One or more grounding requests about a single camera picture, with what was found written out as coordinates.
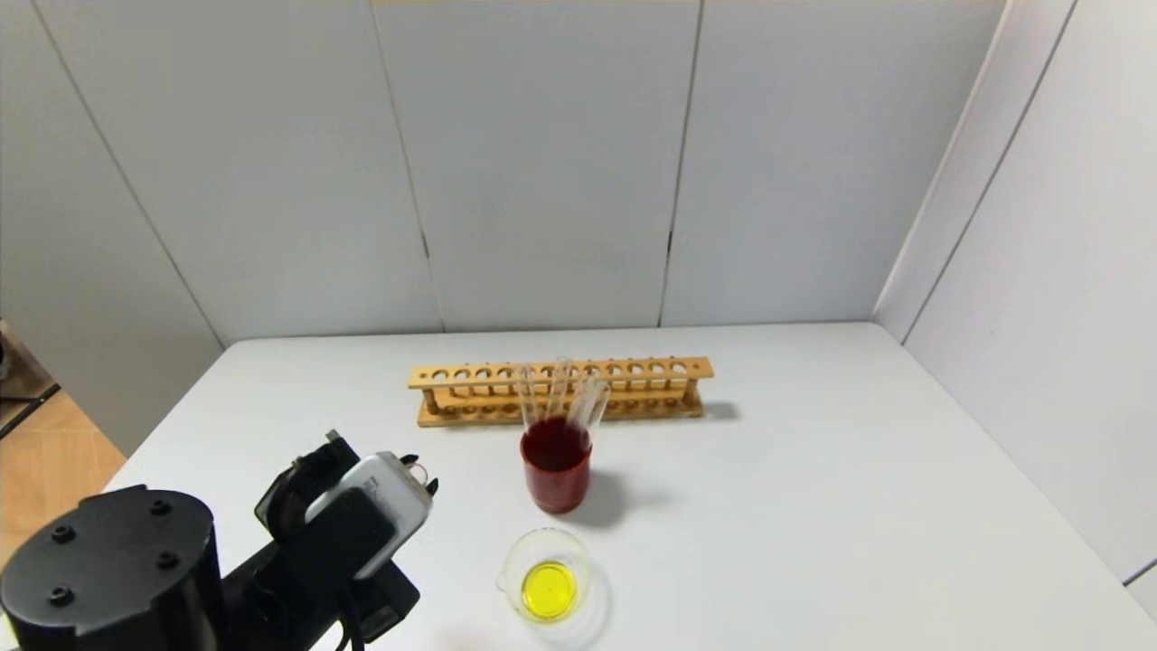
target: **glass beaker with red liquid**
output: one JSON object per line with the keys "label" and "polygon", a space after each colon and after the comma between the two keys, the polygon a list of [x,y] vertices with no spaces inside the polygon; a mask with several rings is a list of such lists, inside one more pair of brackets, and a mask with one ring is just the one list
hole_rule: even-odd
{"label": "glass beaker with red liquid", "polygon": [[566,416],[552,416],[533,423],[519,447],[526,488],[539,509],[559,515],[582,504],[590,483],[591,444],[585,429]]}

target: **white backdrop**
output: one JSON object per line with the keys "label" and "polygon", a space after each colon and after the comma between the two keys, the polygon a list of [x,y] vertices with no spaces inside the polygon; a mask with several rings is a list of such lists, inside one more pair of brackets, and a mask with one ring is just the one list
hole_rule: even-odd
{"label": "white backdrop", "polygon": [[1077,2],[907,341],[1122,579],[1157,556],[1155,25]]}
{"label": "white backdrop", "polygon": [[0,313],[131,452],[246,339],[868,317],[1002,3],[2,6]]}

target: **wooden test tube rack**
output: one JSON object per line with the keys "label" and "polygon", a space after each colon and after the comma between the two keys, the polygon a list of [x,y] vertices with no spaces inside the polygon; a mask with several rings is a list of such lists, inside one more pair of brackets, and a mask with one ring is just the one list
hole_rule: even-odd
{"label": "wooden test tube rack", "polygon": [[[418,426],[487,426],[522,423],[518,407],[518,369],[522,364],[462,364],[415,367],[410,389],[422,392]],[[553,362],[530,364],[535,393],[543,406],[553,382]],[[575,361],[567,393],[574,395],[583,376],[611,385],[604,421],[632,419],[687,419],[703,415],[699,380],[714,378],[706,357],[650,357],[644,360]]]}

